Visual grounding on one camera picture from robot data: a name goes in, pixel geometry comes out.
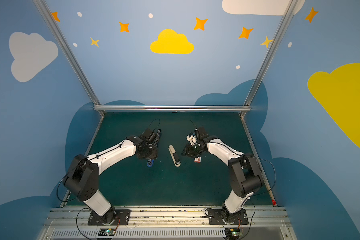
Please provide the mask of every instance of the metal platform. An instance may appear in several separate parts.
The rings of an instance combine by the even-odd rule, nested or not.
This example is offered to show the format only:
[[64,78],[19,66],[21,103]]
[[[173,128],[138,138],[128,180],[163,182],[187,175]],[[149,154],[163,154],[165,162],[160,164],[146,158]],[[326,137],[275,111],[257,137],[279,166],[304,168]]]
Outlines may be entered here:
[[[237,225],[209,225],[205,209],[220,209],[219,206],[116,206],[116,209],[130,209],[130,220],[126,226],[119,226],[114,235],[99,236],[101,229],[108,226],[88,226],[88,210],[80,212],[77,224],[81,232],[90,239],[140,239],[140,238],[197,238],[223,239],[225,228],[237,228]],[[51,209],[40,231],[38,240],[67,240],[86,238],[76,228],[76,216],[82,206]],[[249,220],[254,208],[245,207]],[[243,225],[244,232],[248,225]],[[251,231],[264,232],[277,230],[277,238],[296,240],[296,236],[283,207],[257,206],[252,219]]]

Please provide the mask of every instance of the yellow cloud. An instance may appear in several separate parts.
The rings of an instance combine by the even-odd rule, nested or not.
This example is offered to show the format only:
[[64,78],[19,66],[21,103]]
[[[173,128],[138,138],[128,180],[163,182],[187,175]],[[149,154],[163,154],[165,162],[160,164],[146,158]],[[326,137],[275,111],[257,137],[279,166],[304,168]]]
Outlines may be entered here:
[[317,72],[308,88],[331,118],[360,147],[360,63],[350,63],[331,73]]
[[151,43],[151,51],[154,53],[191,53],[195,47],[189,43],[184,34],[177,33],[172,29],[163,30],[157,37],[157,41]]

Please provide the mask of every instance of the aluminum frame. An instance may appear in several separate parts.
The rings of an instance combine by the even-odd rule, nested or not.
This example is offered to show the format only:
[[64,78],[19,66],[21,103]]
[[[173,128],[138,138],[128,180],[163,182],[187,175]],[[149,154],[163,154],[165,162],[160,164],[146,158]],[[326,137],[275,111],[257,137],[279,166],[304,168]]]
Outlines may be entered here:
[[[100,101],[97,98],[94,90],[92,89],[91,84],[89,83],[87,77],[85,76],[79,62],[75,58],[71,48],[67,40],[65,39],[62,31],[60,30],[58,24],[54,20],[53,16],[51,15],[51,11],[45,2],[45,0],[33,0],[34,4],[36,5],[37,9],[39,10],[41,16],[43,17],[44,21],[46,22],[48,28],[51,30],[53,36],[55,37],[56,41],[58,42],[61,50],[63,51],[64,55],[67,57],[68,62],[71,64],[73,70],[75,71],[77,77],[79,78],[81,84],[83,85],[84,89],[86,90],[89,98],[95,105],[100,105]],[[104,112],[99,112],[102,117],[104,117]]]
[[250,111],[250,106],[95,105],[96,111]]
[[[104,120],[104,116],[101,116],[100,121],[99,121],[99,123],[97,124],[96,130],[95,130],[95,132],[93,133],[93,136],[92,136],[92,138],[91,138],[91,141],[89,142],[89,145],[88,145],[88,147],[87,147],[87,150],[85,151],[85,154],[84,154],[85,156],[88,156],[88,153],[89,153],[89,151],[91,150],[93,141],[95,141],[97,132],[99,132],[99,129],[100,129],[100,126],[101,126],[103,120]],[[71,192],[70,192],[69,190],[67,190],[67,192],[66,192],[65,195],[64,195],[63,200],[66,201],[67,199],[69,199],[69,196],[70,196],[70,195],[71,195]],[[61,202],[60,207],[64,207],[65,205],[67,205],[67,202]]]
[[[250,146],[251,146],[253,155],[254,155],[255,157],[259,158],[259,155],[257,154],[256,148],[255,148],[255,146],[254,146],[254,143],[253,143],[253,140],[252,140],[250,131],[249,131],[248,127],[247,127],[247,124],[246,124],[246,122],[245,122],[245,120],[244,120],[244,117],[240,116],[240,119],[241,119],[241,123],[243,124],[245,134],[247,135],[248,141],[250,142]],[[274,196],[273,196],[272,190],[270,190],[270,189],[271,189],[271,186],[269,185],[268,178],[267,178],[267,176],[265,175],[263,165],[261,164],[261,162],[260,162],[259,159],[256,159],[256,162],[257,162],[258,166],[260,167],[261,176],[263,177],[264,184],[265,184],[267,190],[269,190],[268,193],[269,193],[269,195],[271,196],[271,199],[274,200],[274,202],[276,202],[276,201],[275,201],[275,198],[274,198]]]
[[[130,220],[126,226],[119,226],[118,231],[129,231],[129,236],[113,238],[135,237],[133,232],[141,229],[149,230],[217,230],[224,227],[237,227],[237,225],[209,225],[205,215],[206,208],[219,209],[218,206],[115,206],[116,209],[130,209]],[[38,240],[54,239],[84,239],[79,235],[76,228],[76,216],[83,206],[70,206],[63,209],[51,209]],[[248,216],[252,216],[254,207],[245,206]],[[88,226],[89,210],[81,211],[77,223],[80,230],[96,237],[96,232],[106,226]],[[288,214],[283,207],[256,206],[256,212],[252,219],[251,228],[279,227],[285,240],[296,240]],[[184,235],[172,235],[168,237],[186,237]]]
[[[267,54],[265,55],[265,58],[263,60],[263,63],[261,64],[260,70],[251,86],[251,89],[245,99],[244,105],[250,106],[252,103],[252,100],[254,98],[254,95],[256,94],[257,90],[260,87],[260,84],[265,76],[265,73],[268,70],[269,65],[271,64],[271,61],[276,53],[276,50],[278,49],[281,40],[284,37],[285,32],[287,31],[287,28],[292,20],[293,17],[293,11],[296,7],[296,4],[299,0],[291,0],[284,12],[284,15],[279,23],[279,26],[276,30],[276,33],[273,37],[273,41],[271,42],[271,46],[268,48]],[[240,113],[240,116],[244,116],[245,112],[242,111]]]

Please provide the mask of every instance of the black mounting plate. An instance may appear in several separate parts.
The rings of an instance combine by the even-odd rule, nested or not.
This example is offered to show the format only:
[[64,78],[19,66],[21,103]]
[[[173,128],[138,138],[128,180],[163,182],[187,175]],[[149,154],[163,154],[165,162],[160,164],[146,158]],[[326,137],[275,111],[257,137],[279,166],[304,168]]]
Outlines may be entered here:
[[[226,225],[227,223],[225,223],[223,221],[223,216],[221,214],[222,209],[208,209],[206,212],[208,213],[208,220],[209,220],[209,225]],[[243,225],[248,225],[248,216],[247,216],[247,212],[244,209],[240,210],[240,214],[238,215],[238,218],[240,218],[241,222]],[[239,225],[239,220],[236,219],[234,223],[232,223],[232,225]]]
[[120,223],[119,223],[119,219],[115,218],[114,222],[111,223],[110,225],[104,225],[99,220],[99,217],[90,215],[89,220],[88,220],[88,225],[89,226],[117,226],[118,223],[119,223],[119,225],[128,225],[130,213],[131,213],[131,210],[129,210],[129,209],[122,209],[122,210],[115,209],[115,215],[120,219]]

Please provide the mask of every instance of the yellow star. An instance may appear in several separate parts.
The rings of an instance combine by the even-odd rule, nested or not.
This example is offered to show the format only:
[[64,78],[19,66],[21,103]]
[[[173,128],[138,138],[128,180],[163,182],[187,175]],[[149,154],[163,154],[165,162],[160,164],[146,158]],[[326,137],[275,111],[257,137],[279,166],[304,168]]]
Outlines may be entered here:
[[120,32],[126,31],[127,33],[129,33],[129,30],[128,30],[129,23],[126,23],[126,24],[122,24],[121,22],[119,22],[119,23],[120,23],[120,26],[121,26]]
[[261,45],[265,45],[265,46],[268,48],[269,43],[272,42],[272,41],[273,41],[273,39],[269,40],[269,39],[268,39],[268,36],[266,36],[266,37],[265,37],[265,42],[262,43],[262,44],[260,44],[260,46],[261,46]]
[[313,17],[318,13],[313,8],[311,9],[311,12],[308,14],[308,16],[305,18],[306,20],[309,20],[309,23],[312,22]]
[[100,40],[95,41],[95,40],[93,40],[92,38],[91,38],[91,40],[92,40],[91,45],[96,45],[97,47],[99,47],[99,46],[97,45],[97,42],[100,41]]
[[56,21],[58,21],[58,22],[60,21],[60,19],[58,18],[58,12],[52,13],[52,16]]
[[204,25],[205,25],[206,21],[208,21],[208,19],[200,20],[200,19],[196,18],[196,26],[193,30],[201,29],[204,31]]
[[252,30],[253,30],[253,28],[252,28],[252,29],[246,29],[246,28],[243,27],[243,32],[242,32],[241,35],[239,36],[239,39],[240,39],[240,38],[246,38],[246,39],[248,39],[248,38],[250,37],[250,33],[251,33]]

